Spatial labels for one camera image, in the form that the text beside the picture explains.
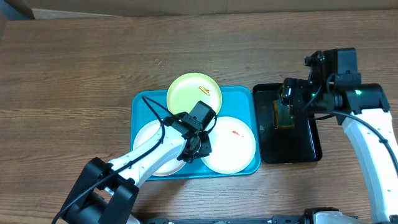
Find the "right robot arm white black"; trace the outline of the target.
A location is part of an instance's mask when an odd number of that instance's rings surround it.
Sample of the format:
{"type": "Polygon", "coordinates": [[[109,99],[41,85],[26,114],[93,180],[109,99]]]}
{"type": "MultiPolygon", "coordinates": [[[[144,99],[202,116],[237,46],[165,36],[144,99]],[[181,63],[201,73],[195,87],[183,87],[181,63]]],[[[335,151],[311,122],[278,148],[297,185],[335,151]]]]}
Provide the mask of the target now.
{"type": "Polygon", "coordinates": [[[286,78],[274,103],[277,129],[304,116],[336,118],[350,140],[368,189],[374,223],[397,223],[397,141],[390,104],[377,83],[363,84],[355,48],[304,58],[307,79],[286,78]]]}

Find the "light green round plate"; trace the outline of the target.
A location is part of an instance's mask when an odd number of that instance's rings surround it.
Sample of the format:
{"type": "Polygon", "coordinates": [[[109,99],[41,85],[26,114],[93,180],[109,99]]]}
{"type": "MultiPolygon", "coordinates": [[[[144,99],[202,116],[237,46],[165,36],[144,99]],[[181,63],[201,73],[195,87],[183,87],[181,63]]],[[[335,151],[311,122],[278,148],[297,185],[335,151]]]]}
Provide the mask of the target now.
{"type": "Polygon", "coordinates": [[[167,108],[173,114],[190,112],[199,101],[210,106],[216,114],[219,113],[222,94],[211,77],[202,73],[186,73],[169,86],[167,108]]]}

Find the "green yellow scrubbing sponge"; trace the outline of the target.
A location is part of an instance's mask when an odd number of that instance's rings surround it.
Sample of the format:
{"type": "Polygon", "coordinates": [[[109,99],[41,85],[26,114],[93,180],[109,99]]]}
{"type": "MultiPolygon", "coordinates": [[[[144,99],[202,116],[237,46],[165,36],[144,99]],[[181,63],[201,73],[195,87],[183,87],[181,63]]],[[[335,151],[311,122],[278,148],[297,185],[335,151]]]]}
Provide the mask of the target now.
{"type": "Polygon", "coordinates": [[[290,106],[284,105],[282,100],[273,101],[274,126],[276,129],[294,128],[294,119],[290,114],[290,106]]]}

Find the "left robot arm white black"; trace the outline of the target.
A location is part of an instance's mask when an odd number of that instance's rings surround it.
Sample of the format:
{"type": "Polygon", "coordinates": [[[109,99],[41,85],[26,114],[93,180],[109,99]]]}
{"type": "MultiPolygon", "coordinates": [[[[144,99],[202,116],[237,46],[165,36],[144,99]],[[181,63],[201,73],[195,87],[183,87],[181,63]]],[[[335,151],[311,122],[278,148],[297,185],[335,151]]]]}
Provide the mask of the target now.
{"type": "Polygon", "coordinates": [[[89,161],[72,187],[53,222],[132,223],[131,210],[142,184],[168,161],[187,163],[210,154],[206,127],[216,120],[214,112],[179,113],[167,116],[160,129],[135,150],[105,162],[89,161]]]}

